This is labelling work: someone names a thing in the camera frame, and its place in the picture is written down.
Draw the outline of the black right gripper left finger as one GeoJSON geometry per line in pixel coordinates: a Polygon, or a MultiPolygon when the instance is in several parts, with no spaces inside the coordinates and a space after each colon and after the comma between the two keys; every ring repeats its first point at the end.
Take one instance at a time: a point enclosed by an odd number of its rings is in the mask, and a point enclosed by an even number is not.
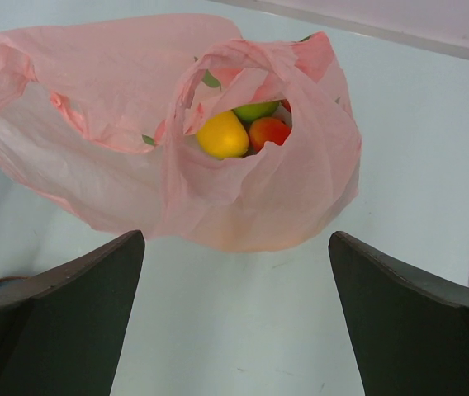
{"type": "Polygon", "coordinates": [[[131,231],[0,289],[0,395],[108,395],[144,258],[131,231]]]}

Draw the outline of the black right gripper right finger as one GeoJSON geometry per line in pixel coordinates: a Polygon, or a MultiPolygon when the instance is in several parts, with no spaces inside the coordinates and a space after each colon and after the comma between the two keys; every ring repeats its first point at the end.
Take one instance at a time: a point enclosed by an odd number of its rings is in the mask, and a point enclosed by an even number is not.
{"type": "Polygon", "coordinates": [[[345,233],[329,258],[367,395],[469,395],[469,287],[345,233]]]}

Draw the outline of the pink plastic bag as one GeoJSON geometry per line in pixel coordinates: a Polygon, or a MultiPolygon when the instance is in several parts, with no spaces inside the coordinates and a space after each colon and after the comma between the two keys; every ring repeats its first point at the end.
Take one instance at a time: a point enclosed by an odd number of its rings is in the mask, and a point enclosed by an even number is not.
{"type": "Polygon", "coordinates": [[[0,168],[99,231],[292,248],[354,199],[361,148],[323,32],[251,41],[207,14],[0,32],[0,168]],[[217,160],[194,144],[211,116],[283,98],[283,145],[217,160]]]}

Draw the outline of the yellow fake mango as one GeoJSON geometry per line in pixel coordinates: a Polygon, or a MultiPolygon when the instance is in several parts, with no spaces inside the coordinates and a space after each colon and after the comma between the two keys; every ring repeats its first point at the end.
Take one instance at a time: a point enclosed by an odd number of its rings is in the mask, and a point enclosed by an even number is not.
{"type": "Polygon", "coordinates": [[[248,134],[231,110],[211,117],[196,138],[202,150],[217,159],[241,158],[249,149],[248,134]]]}

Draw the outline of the red orange fake mango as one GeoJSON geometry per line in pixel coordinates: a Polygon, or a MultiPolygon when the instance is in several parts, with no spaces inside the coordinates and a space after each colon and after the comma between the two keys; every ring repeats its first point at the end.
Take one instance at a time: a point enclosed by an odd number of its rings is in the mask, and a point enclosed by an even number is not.
{"type": "Polygon", "coordinates": [[[267,142],[282,146],[291,133],[291,127],[282,120],[263,117],[254,121],[249,127],[249,140],[257,153],[267,142]]]}

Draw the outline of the red fake watermelon slice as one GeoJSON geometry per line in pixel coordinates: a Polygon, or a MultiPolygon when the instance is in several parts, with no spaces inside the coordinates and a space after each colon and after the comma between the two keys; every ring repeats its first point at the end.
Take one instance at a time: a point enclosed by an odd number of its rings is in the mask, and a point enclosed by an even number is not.
{"type": "Polygon", "coordinates": [[[289,113],[291,113],[291,106],[290,106],[290,103],[287,99],[282,99],[281,100],[281,104],[282,104],[282,107],[288,111],[289,113]]]}

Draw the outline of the green fake apple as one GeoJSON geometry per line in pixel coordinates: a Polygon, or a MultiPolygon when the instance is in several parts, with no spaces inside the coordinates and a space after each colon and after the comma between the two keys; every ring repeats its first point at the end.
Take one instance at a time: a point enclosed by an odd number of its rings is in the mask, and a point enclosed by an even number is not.
{"type": "Polygon", "coordinates": [[[252,123],[263,117],[272,116],[277,110],[280,101],[267,101],[244,106],[238,106],[233,109],[236,116],[246,123],[252,123]]]}

